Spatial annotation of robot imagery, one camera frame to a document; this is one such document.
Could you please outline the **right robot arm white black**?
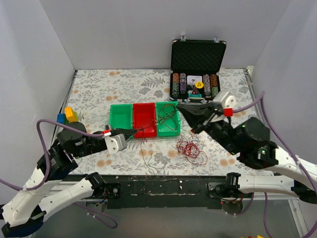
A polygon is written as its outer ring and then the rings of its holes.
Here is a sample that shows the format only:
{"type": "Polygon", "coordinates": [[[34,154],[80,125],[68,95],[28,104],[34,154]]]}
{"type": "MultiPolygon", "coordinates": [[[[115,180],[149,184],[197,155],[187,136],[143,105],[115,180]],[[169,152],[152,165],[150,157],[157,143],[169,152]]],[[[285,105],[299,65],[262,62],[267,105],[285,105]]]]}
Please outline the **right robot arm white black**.
{"type": "Polygon", "coordinates": [[[220,199],[252,192],[282,193],[301,201],[317,202],[317,167],[291,154],[270,140],[270,129],[256,117],[232,127],[232,108],[218,103],[204,105],[178,104],[191,131],[207,133],[237,160],[254,170],[267,170],[278,175],[264,178],[228,173],[223,184],[211,189],[211,195],[220,199]]]}

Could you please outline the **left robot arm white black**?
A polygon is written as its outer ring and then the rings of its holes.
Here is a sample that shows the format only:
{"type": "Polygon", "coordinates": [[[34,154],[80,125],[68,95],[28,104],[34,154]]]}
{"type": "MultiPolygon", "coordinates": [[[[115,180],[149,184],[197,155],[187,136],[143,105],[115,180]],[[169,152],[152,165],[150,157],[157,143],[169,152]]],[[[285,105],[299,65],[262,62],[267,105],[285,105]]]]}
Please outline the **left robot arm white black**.
{"type": "Polygon", "coordinates": [[[61,209],[84,198],[116,199],[120,197],[121,186],[106,182],[94,172],[85,174],[76,184],[50,195],[52,188],[62,182],[78,167],[77,158],[102,151],[115,154],[126,149],[127,141],[136,129],[112,128],[89,134],[80,122],[63,125],[57,139],[44,148],[44,155],[23,187],[14,186],[18,193],[0,207],[0,218],[5,221],[1,231],[6,238],[22,238],[35,233],[43,223],[61,209]]]}

